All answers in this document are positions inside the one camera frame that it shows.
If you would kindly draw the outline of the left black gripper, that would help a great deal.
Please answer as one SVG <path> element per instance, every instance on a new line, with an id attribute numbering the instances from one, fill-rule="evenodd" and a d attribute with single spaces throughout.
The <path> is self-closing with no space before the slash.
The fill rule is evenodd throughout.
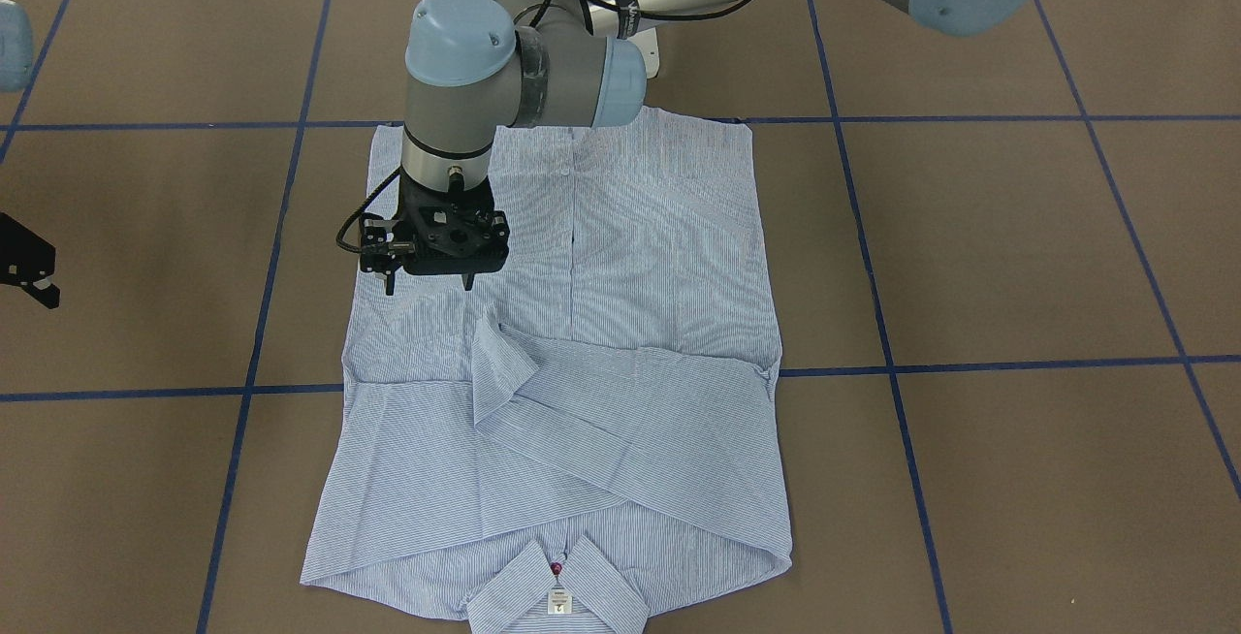
<path id="1" fill-rule="evenodd" d="M 501 270 L 509 257 L 510 228 L 493 200 L 491 181 L 467 191 L 429 191 L 401 177 L 395 213 L 393 254 L 411 275 L 460 275 L 470 292 L 479 273 Z M 395 270 L 383 272 L 383 294 L 393 297 Z"/>

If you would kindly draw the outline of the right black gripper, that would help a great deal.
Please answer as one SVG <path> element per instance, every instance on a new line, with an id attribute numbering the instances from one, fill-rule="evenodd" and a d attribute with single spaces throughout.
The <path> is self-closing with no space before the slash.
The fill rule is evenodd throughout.
<path id="1" fill-rule="evenodd" d="M 56 270 L 56 248 L 47 239 L 1 213 L 1 280 L 24 288 L 40 305 L 55 310 L 61 290 L 50 278 Z"/>

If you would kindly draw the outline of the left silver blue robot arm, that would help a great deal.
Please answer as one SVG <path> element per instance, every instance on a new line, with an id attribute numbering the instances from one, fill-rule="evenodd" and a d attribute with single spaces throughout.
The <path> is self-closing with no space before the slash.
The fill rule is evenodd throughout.
<path id="1" fill-rule="evenodd" d="M 359 206 L 338 231 L 364 273 L 475 275 L 503 269 L 508 218 L 493 203 L 504 129 L 623 127 L 647 99 L 634 38 L 663 24 L 730 16 L 756 0 L 422 0 L 406 46 L 398 189 L 391 217 Z M 994 29 L 1028 0 L 877 0 L 954 37 Z"/>

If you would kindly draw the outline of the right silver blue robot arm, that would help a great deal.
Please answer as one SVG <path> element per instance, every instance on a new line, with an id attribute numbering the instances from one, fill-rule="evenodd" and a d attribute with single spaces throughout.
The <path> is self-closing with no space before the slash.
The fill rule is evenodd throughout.
<path id="1" fill-rule="evenodd" d="M 34 78 L 34 33 L 21 4 L 1 1 L 1 91 L 26 91 Z M 57 249 L 10 213 L 1 213 L 1 284 L 17 288 L 48 310 L 61 303 L 52 282 Z"/>

